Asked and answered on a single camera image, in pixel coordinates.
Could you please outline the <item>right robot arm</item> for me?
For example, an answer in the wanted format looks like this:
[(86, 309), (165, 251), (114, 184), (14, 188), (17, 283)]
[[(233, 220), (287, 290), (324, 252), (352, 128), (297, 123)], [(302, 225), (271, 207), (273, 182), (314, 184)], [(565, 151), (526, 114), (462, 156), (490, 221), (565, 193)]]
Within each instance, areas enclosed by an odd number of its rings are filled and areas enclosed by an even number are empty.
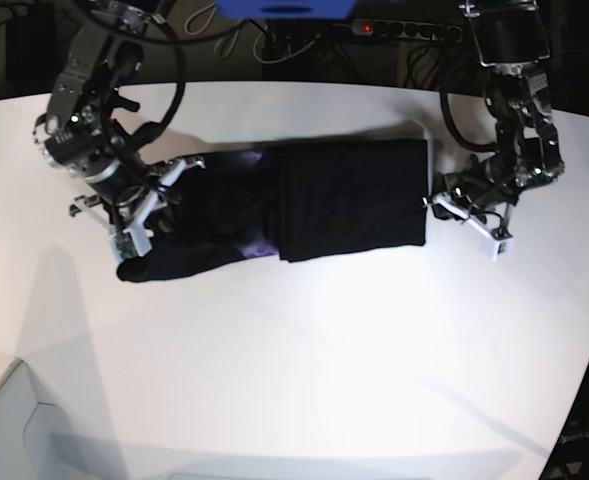
[[(175, 31), (168, 25), (171, 1), (73, 1), (84, 24), (74, 37), (67, 62), (58, 75), (47, 109), (35, 122), (33, 137), (44, 159), (80, 178), (91, 194), (73, 200), (70, 216), (84, 212), (106, 229), (117, 262), (143, 257), (153, 238), (173, 230), (172, 208), (180, 200), (176, 182), (200, 155), (145, 163), (140, 151), (167, 129), (185, 93), (187, 63)], [(131, 113), (139, 103), (120, 89), (137, 74), (144, 59), (148, 28), (163, 34), (172, 49), (176, 88), (158, 122), (127, 132), (113, 117)]]

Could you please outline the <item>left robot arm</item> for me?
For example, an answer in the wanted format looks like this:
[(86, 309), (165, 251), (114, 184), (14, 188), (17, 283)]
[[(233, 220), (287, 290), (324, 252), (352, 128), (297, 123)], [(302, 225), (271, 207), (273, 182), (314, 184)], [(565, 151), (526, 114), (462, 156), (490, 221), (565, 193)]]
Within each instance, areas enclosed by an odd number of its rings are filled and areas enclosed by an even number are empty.
[(523, 192), (548, 186), (565, 171), (542, 61), (550, 48), (535, 1), (463, 1), (479, 64), (487, 71), (484, 101), (496, 139), (479, 144), (458, 130), (448, 99), (460, 62), (450, 66), (439, 92), (445, 126), (470, 154), (466, 169), (438, 173), (425, 204), (439, 220), (478, 232), (492, 259), (513, 244), (509, 221)]

